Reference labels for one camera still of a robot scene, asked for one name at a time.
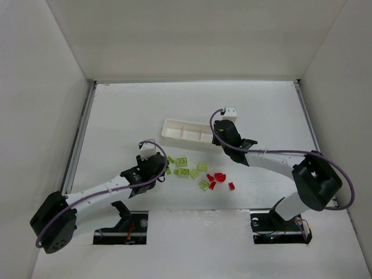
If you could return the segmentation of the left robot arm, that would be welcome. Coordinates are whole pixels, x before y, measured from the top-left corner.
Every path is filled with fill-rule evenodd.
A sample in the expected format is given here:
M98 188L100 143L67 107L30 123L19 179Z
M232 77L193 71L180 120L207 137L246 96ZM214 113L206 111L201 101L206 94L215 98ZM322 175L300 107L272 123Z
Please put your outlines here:
M137 156L136 160L136 166L90 189L49 194L30 220L36 247L52 254L84 230L125 227L130 217L125 201L164 182L169 166L167 156L161 152L146 159Z

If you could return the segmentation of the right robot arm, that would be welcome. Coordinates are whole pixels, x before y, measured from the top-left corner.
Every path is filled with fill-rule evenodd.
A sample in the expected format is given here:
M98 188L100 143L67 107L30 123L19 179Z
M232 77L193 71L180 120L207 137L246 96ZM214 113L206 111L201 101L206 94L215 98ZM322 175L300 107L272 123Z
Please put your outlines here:
M340 177L318 152L305 155L248 152L257 141L242 138L230 120L216 120L213 131L217 134L213 144L222 146L233 162L281 174L295 183L296 192L280 199L269 211L271 223L277 226L309 209L324 210L342 187Z

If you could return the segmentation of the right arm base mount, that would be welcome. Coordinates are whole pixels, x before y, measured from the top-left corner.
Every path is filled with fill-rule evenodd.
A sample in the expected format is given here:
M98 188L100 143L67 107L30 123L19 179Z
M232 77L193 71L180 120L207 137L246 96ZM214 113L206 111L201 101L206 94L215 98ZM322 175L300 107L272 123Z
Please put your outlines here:
M308 221L301 214L284 220L276 212L277 205L250 211L254 244L310 244L313 234Z

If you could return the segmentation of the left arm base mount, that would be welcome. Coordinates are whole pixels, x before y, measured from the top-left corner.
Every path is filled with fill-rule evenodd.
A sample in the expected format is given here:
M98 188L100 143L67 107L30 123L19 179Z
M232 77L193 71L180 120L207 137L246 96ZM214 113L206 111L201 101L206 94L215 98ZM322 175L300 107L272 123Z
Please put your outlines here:
M114 225L98 228L93 245L146 245L148 211L130 211L123 202L113 202Z

